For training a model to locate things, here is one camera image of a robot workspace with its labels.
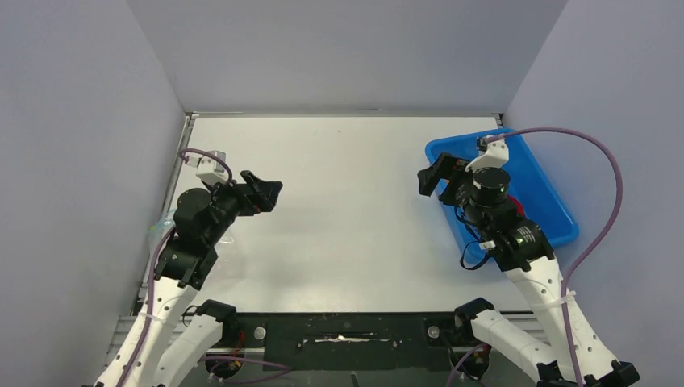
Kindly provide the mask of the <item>clear zip top bag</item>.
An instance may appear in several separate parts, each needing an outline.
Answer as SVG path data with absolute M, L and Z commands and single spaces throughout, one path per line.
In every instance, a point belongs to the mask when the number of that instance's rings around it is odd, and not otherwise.
M 147 241 L 150 252 L 153 252 L 155 250 L 164 234 L 174 225 L 173 215 L 175 214 L 175 212 L 175 208 L 168 210 L 161 216 L 160 220 L 157 223 L 155 223 L 148 229 Z M 233 238 L 233 235 L 230 231 L 226 231 L 219 240 L 220 247 L 231 246 L 234 243 L 235 239 Z

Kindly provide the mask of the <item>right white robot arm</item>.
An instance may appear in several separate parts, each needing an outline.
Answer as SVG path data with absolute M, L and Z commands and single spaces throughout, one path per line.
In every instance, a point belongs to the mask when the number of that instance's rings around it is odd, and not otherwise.
M 419 194 L 431 196 L 442 180 L 440 201 L 463 214 L 477 243 L 515 285 L 547 338 L 518 328 L 483 298 L 455 310 L 453 331 L 462 343 L 483 342 L 504 355 L 538 386 L 631 386 L 636 367 L 621 361 L 596 335 L 564 278 L 540 226 L 526 218 L 508 193 L 510 175 L 501 168 L 472 170 L 447 152 L 418 171 Z

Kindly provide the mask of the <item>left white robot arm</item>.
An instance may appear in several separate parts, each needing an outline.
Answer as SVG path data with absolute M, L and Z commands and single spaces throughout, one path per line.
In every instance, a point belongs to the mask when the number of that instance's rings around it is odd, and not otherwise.
M 224 327 L 235 326 L 234 306 L 207 300 L 176 339 L 173 331 L 198 295 L 218 259 L 216 246 L 239 217 L 269 213 L 283 188 L 252 172 L 243 183 L 217 177 L 177 199 L 172 227 L 152 258 L 143 309 L 96 386 L 177 386 L 218 343 Z

